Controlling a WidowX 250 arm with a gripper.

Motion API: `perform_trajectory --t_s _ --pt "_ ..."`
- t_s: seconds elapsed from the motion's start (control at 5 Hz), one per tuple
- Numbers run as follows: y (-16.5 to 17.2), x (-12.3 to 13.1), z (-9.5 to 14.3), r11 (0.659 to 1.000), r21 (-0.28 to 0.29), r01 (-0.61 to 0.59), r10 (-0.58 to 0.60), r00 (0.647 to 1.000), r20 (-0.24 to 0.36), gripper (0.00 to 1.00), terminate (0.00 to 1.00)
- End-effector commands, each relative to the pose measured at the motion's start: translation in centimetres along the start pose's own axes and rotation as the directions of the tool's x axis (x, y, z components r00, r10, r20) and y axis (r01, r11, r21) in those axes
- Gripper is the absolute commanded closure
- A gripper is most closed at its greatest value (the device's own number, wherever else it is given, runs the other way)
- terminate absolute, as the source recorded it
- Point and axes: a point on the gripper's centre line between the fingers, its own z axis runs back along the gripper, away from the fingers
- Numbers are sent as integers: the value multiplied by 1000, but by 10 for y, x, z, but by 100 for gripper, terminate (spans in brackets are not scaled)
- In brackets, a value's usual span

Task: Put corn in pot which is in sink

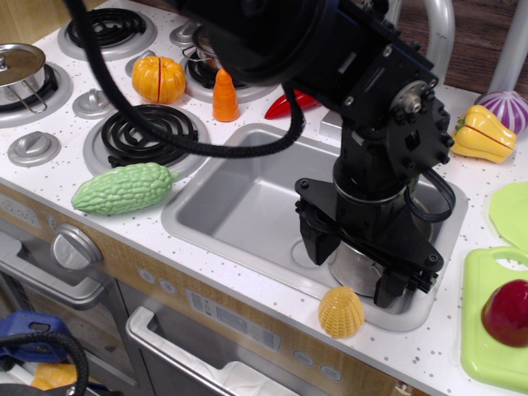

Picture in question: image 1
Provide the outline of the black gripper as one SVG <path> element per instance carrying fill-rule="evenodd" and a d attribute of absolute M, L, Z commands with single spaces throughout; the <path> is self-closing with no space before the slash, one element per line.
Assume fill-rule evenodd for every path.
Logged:
<path fill-rule="evenodd" d="M 384 267 L 375 286 L 374 303 L 389 308 L 406 289 L 427 293 L 444 266 L 441 254 L 413 223 L 428 223 L 444 214 L 428 214 L 413 203 L 417 183 L 382 200 L 347 196 L 333 182 L 301 178 L 295 183 L 300 232 L 309 259 L 322 265 L 345 243 Z"/>

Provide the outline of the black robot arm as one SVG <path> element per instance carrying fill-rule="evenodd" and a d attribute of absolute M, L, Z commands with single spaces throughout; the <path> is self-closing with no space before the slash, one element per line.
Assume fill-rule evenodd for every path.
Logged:
<path fill-rule="evenodd" d="M 229 74 L 248 85 L 281 84 L 342 118 L 330 182 L 295 184 L 309 258 L 323 263 L 346 243 L 383 268 L 374 302 L 388 308 L 406 290 L 429 291 L 441 254 L 415 220 L 442 221 L 413 199 L 419 177 L 455 205 L 435 172 L 448 163 L 450 121 L 436 98 L 436 75 L 417 47 L 384 20 L 384 6 L 352 1 L 175 1 L 209 35 Z"/>

